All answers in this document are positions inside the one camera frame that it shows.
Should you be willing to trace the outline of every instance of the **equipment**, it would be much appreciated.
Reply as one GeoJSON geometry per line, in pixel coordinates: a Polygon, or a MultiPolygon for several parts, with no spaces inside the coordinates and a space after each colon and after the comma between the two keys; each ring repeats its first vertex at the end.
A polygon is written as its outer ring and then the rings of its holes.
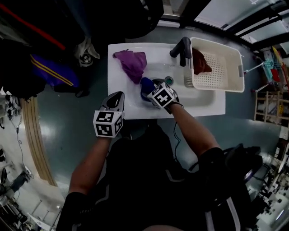
{"type": "Polygon", "coordinates": [[[123,92],[115,92],[104,99],[98,111],[94,112],[93,126],[96,136],[114,138],[123,127],[123,92]]]}
{"type": "Polygon", "coordinates": [[[244,148],[239,144],[224,150],[223,156],[212,152],[205,168],[201,166],[200,189],[209,231],[252,228],[256,217],[248,211],[252,206],[244,183],[263,165],[260,151],[260,147],[244,148]]]}
{"type": "Polygon", "coordinates": [[[13,182],[10,182],[7,178],[7,171],[4,167],[1,172],[0,182],[0,205],[5,206],[9,199],[12,198],[25,182],[29,182],[31,171],[25,167],[25,170],[21,172],[13,182]]]}

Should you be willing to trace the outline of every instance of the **faucet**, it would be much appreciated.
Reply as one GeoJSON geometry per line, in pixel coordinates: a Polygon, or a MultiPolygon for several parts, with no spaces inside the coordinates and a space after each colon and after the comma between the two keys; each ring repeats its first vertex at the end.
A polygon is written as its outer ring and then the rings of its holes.
{"type": "Polygon", "coordinates": [[[170,51],[170,56],[176,58],[180,54],[180,66],[185,67],[188,62],[191,69],[191,41],[188,37],[183,37],[180,42],[170,51]]]}

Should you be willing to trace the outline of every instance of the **white basket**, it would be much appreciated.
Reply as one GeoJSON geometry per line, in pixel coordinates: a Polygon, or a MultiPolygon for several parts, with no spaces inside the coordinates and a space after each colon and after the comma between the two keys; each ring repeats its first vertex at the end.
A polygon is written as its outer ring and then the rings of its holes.
{"type": "Polygon", "coordinates": [[[244,91],[243,64],[238,50],[195,37],[191,38],[191,45],[204,55],[207,64],[213,71],[194,75],[192,68],[192,77],[184,79],[186,87],[227,92],[244,91]]]}

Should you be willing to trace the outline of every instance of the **purple garment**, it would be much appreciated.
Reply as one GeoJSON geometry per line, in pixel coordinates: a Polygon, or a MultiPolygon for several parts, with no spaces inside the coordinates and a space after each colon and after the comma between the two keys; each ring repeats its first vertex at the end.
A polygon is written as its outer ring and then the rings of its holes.
{"type": "Polygon", "coordinates": [[[119,51],[112,55],[121,61],[121,66],[128,77],[139,84],[146,67],[146,56],[144,52],[119,51]]]}

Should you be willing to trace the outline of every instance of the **white sink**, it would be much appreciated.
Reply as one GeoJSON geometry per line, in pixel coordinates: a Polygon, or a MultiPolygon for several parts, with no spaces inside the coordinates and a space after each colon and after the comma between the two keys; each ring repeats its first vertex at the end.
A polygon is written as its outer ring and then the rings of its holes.
{"type": "Polygon", "coordinates": [[[164,109],[157,109],[151,103],[140,97],[141,85],[134,84],[121,68],[118,59],[112,57],[113,53],[129,49],[134,52],[144,52],[147,66],[143,77],[150,79],[173,78],[171,86],[177,93],[180,103],[192,116],[211,116],[225,114],[225,92],[204,91],[187,88],[184,85],[184,76],[191,76],[191,70],[180,66],[179,56],[172,58],[169,55],[174,44],[164,43],[122,43],[108,46],[107,83],[108,94],[123,91],[125,94],[126,119],[152,119],[170,118],[164,109]]]}

